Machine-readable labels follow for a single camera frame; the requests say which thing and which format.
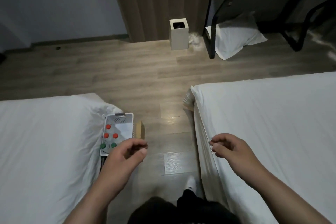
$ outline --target white basket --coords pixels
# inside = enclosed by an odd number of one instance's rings
[[[113,134],[118,134],[118,137],[113,138]],[[124,140],[132,138],[133,135],[133,113],[116,113],[106,116],[100,155],[108,156],[115,146]]]

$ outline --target shoe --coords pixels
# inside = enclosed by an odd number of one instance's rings
[[[185,189],[190,189],[192,192],[196,194],[196,181],[192,175],[188,177],[187,183],[185,184]]]

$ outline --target pants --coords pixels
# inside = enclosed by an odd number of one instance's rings
[[[240,224],[239,219],[217,202],[199,198],[189,189],[177,201],[177,207],[160,197],[152,197],[136,209],[128,224],[182,224],[182,223],[228,223]]]

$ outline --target left hand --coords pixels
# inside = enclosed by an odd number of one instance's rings
[[[114,199],[125,187],[134,169],[145,159],[147,148],[145,140],[130,138],[110,152],[94,185],[103,189],[107,200]]]

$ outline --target pillow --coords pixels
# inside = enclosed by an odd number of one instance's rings
[[[267,41],[258,30],[253,14],[254,12],[244,12],[233,20],[216,25],[215,51],[221,59],[231,58],[245,45]],[[206,29],[211,37],[211,26]]]

